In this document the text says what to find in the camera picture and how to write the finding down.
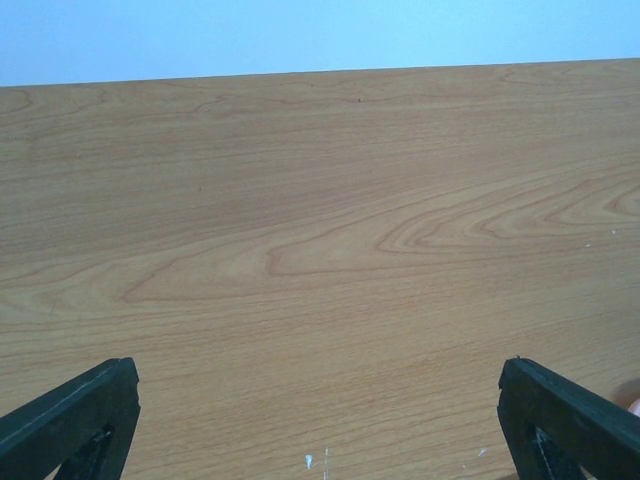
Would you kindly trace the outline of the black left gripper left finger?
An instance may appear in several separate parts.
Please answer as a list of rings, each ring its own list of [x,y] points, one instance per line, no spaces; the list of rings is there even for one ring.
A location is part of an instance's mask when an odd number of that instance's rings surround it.
[[[132,358],[113,358],[1,418],[3,479],[119,479],[141,407]]]

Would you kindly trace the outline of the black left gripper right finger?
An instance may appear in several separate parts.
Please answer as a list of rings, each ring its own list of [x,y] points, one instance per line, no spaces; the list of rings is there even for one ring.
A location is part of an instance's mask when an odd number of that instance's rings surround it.
[[[498,419],[521,479],[637,479],[639,417],[516,357],[498,382]]]

